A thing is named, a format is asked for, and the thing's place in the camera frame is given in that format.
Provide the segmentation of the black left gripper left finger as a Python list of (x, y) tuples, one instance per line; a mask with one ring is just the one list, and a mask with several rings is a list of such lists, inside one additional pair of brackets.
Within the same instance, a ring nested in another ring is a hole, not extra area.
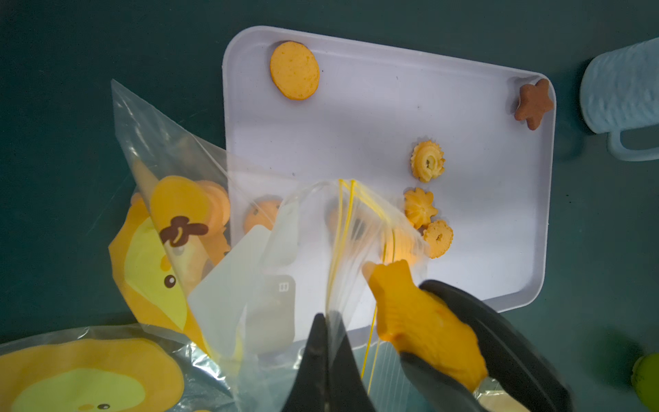
[(330, 360), (329, 331), (323, 314), (316, 314), (300, 369), (284, 411), (374, 411), (357, 370), (348, 338)]

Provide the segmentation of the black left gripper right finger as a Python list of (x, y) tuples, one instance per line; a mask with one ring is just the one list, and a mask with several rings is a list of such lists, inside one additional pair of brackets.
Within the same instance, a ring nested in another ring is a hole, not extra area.
[[(473, 295), (429, 280), (420, 288), (448, 304), (475, 332), (490, 376), (530, 411), (572, 411), (573, 400), (555, 370), (499, 313)], [(417, 355), (400, 355), (403, 372), (437, 411), (485, 410), (468, 390)]]

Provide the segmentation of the yellow fish cookie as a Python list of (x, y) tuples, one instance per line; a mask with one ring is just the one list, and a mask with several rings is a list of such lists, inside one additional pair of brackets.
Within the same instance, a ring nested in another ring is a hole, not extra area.
[(415, 285), (408, 262), (367, 262), (362, 275), (377, 302), (377, 333), (473, 392), (488, 376), (473, 329), (440, 298)]

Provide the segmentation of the clear resealable bag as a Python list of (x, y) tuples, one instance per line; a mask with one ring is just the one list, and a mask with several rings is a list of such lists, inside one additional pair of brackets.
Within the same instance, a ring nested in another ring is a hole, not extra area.
[(395, 205), (356, 180), (304, 183), (193, 135), (119, 82), (115, 134), (167, 283), (241, 411), (279, 410), (325, 317), (329, 356), (348, 332), (372, 331), (367, 263), (427, 275), (427, 244)]

